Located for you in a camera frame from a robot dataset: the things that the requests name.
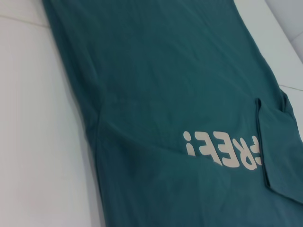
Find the t-shirt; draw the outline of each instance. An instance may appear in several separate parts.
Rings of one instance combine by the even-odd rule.
[[[294,113],[232,0],[44,5],[107,227],[303,225]]]

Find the white lettering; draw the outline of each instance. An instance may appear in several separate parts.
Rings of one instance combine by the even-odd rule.
[[[191,141],[191,136],[190,136],[190,134],[189,134],[188,131],[185,131],[185,132],[183,133],[183,137],[184,137],[184,139],[185,139],[186,141],[188,141],[188,142]],[[190,143],[187,143],[187,144],[186,144],[186,150],[187,150],[188,155],[196,156],[194,147],[193,147],[193,145],[191,145]]]
[[[240,163],[237,159],[235,151],[232,147],[231,138],[226,132],[214,131],[214,136],[219,139],[223,140],[224,144],[219,144],[218,149],[223,153],[228,153],[231,158],[222,158],[222,162],[225,166],[236,168],[240,166]]]
[[[253,156],[251,155],[251,152],[249,150],[249,148],[247,147],[247,144],[245,142],[245,140],[243,138],[240,139],[240,142],[242,144],[242,146],[237,142],[237,140],[233,139],[232,140],[233,144],[235,145],[235,147],[240,151],[240,157],[241,157],[241,161],[243,163],[243,165],[248,168],[249,170],[254,170],[257,168],[257,165],[255,163],[255,160],[253,158]]]
[[[251,152],[254,154],[260,153],[260,146],[259,146],[259,141],[258,141],[257,137],[253,136],[252,140],[254,141],[254,145],[251,145],[251,147],[250,147]],[[259,166],[262,165],[261,157],[256,157],[255,160]]]
[[[204,140],[206,143],[206,145],[199,147],[201,154],[202,155],[211,155],[214,162],[222,165],[209,135],[206,132],[196,131],[195,138],[197,140]]]

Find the exclamation mark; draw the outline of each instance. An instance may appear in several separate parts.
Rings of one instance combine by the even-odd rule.
[[[186,141],[188,141],[188,142],[191,141],[191,136],[190,136],[190,134],[189,134],[188,131],[185,131],[185,132],[183,133],[183,137],[184,137],[184,139],[185,139]],[[193,145],[191,145],[190,143],[187,143],[187,144],[186,144],[186,149],[187,149],[188,155],[196,156]]]

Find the fabric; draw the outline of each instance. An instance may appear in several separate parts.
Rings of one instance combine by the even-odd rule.
[[[232,0],[44,5],[107,227],[302,226],[292,107]]]

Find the white background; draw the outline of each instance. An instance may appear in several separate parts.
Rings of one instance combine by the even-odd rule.
[[[266,0],[303,62],[303,0]]]
[[[263,0],[236,2],[303,135],[302,63]],[[104,227],[81,119],[39,0],[0,1],[0,119],[0,226]]]

